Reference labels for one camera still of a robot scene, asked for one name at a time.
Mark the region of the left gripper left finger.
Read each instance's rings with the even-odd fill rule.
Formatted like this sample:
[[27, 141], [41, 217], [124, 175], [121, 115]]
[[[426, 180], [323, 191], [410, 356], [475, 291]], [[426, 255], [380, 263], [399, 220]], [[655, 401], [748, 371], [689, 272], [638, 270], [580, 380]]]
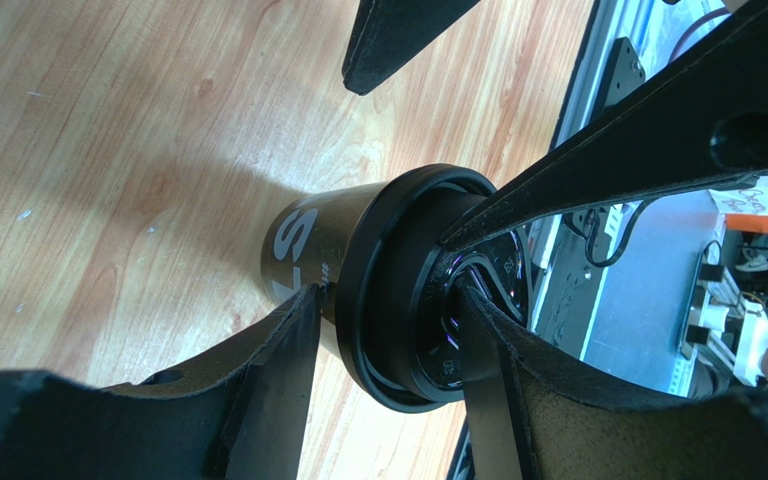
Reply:
[[140, 384], [95, 389], [0, 371], [0, 479], [293, 479], [308, 418], [321, 294]]

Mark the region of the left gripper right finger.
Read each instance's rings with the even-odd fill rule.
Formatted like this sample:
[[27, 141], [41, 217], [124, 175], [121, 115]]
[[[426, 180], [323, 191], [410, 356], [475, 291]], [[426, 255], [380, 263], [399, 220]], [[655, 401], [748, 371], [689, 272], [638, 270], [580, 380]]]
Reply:
[[654, 391], [555, 348], [455, 288], [480, 479], [768, 479], [768, 390]]

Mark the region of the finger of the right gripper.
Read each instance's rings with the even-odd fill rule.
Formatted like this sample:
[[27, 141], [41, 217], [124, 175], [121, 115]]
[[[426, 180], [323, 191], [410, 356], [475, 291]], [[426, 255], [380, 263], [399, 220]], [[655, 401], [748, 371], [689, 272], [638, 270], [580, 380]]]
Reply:
[[547, 215], [768, 170], [768, 1], [750, 1], [440, 239], [459, 251]]
[[364, 96], [469, 12], [477, 0], [361, 0], [341, 73]]

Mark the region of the single black coffee cup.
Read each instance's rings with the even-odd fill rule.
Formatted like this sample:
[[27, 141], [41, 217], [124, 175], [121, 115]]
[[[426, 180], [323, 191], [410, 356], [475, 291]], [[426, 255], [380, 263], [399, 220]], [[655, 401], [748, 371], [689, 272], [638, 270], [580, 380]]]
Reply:
[[260, 255], [262, 284], [273, 303], [317, 284], [323, 290], [322, 315], [335, 321], [337, 286], [350, 240], [384, 186], [379, 182], [309, 195], [277, 215]]

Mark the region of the black cup lid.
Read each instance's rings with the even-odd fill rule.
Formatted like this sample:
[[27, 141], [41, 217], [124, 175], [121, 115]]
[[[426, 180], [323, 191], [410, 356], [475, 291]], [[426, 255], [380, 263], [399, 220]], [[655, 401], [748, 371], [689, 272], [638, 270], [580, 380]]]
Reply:
[[480, 173], [449, 164], [361, 187], [365, 208], [335, 288], [337, 341], [350, 376], [391, 410], [425, 413], [462, 399], [458, 279], [518, 323], [529, 321], [524, 228], [457, 252], [439, 243], [493, 192]]

